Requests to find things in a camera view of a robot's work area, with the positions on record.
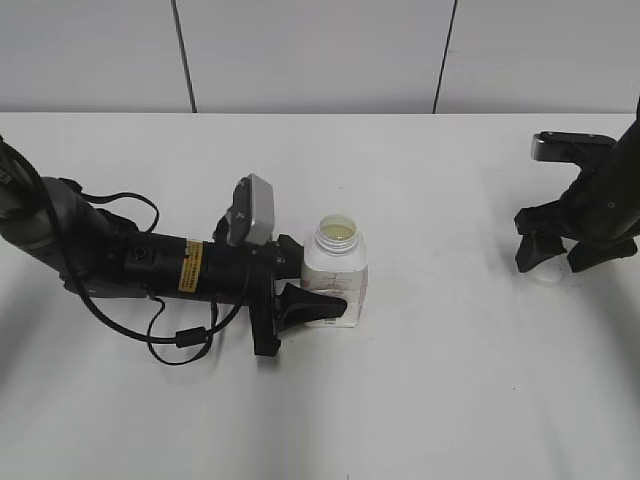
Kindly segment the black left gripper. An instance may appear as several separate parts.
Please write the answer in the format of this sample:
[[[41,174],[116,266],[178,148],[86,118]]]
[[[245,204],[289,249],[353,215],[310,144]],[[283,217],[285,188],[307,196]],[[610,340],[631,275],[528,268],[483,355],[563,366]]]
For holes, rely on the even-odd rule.
[[[303,260],[304,247],[285,234],[248,248],[246,304],[256,356],[275,357],[282,332],[308,322],[340,318],[347,309],[348,303],[342,298],[292,284],[301,277]]]

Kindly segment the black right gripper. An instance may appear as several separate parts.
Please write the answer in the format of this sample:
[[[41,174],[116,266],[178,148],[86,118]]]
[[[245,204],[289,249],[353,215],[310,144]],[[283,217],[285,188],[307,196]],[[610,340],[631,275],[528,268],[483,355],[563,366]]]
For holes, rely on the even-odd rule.
[[[639,189],[615,187],[582,172],[561,197],[521,209],[514,218],[521,242],[519,273],[565,254],[573,273],[636,254]]]

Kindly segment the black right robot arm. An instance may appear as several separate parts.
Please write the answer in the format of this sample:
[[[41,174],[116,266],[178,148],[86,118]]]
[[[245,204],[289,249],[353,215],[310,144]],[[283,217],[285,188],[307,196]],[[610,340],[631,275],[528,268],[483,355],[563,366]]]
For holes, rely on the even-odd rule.
[[[636,255],[639,248],[639,120],[619,139],[604,135],[541,131],[532,159],[574,164],[580,172],[549,203],[519,210],[521,236],[515,262],[526,273],[565,254],[572,272]]]

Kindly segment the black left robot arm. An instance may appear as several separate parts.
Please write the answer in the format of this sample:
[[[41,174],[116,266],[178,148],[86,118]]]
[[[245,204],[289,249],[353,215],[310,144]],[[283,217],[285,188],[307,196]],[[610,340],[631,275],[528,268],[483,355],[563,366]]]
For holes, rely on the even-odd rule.
[[[149,350],[167,343],[203,357],[215,335],[247,308],[255,354],[273,357],[283,331],[346,311],[344,299],[298,286],[304,249],[274,234],[273,189],[254,174],[236,184],[210,241],[140,229],[112,213],[110,202],[74,180],[40,175],[21,153],[2,145],[2,238],[55,270],[101,323]],[[210,322],[163,339],[117,324],[97,306],[100,298],[206,302]]]

